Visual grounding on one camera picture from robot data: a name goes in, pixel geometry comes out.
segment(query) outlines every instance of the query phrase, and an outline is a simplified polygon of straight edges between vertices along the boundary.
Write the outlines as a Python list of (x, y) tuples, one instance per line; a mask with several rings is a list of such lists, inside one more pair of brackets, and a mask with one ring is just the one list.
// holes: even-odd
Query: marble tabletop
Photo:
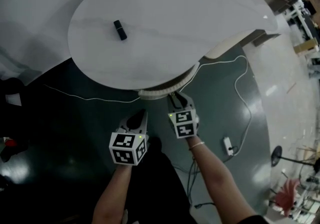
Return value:
[(219, 42), (253, 29), (277, 29), (264, 0), (84, 0), (71, 19), (68, 46), (92, 80), (136, 90), (174, 79)]

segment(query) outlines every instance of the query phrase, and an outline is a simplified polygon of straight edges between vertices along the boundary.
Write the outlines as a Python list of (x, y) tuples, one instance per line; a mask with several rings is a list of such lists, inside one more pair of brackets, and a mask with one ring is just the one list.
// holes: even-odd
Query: desk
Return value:
[(276, 28), (264, 0), (84, 0), (70, 22), (68, 45), (92, 80), (136, 90), (178, 77), (232, 35)]
[[(243, 54), (242, 48), (236, 45), (216, 61), (233, 60)], [(245, 68), (243, 58), (233, 63), (203, 67), (184, 91), (193, 98), (200, 116), (200, 137), (222, 160), (227, 159), (222, 138), (229, 136), (233, 145), (239, 145), (248, 124), (248, 110), (234, 89), (235, 79)], [(137, 100), (129, 104), (83, 101), (42, 84), (84, 98), (129, 101), (137, 97), (134, 91), (112, 89), (92, 81), (72, 60), (27, 86), (23, 102), (32, 110), (30, 118), (39, 130), (39, 138), (33, 138), (33, 145), (26, 152), (0, 164), (0, 173), (6, 173), (21, 185), (14, 198), (15, 207), (23, 205), (26, 213), (39, 209), (40, 217), (53, 214), (58, 217), (66, 208), (93, 209), (115, 168), (109, 152), (110, 134), (120, 120), (141, 108), (148, 110), (148, 134), (161, 138), (162, 151), (174, 165), (184, 169), (190, 167), (192, 158), (187, 144), (175, 138), (168, 122), (166, 98)], [(253, 119), (242, 151), (226, 165), (248, 203), (263, 215), (269, 201), (270, 145), (261, 96), (250, 67), (239, 80), (238, 90), (250, 106)], [(179, 170), (177, 173), (182, 184), (187, 186), (188, 175)], [(192, 189), (192, 198), (195, 204), (210, 201), (201, 175)], [(203, 206), (198, 211), (211, 223), (220, 223), (214, 207)]]

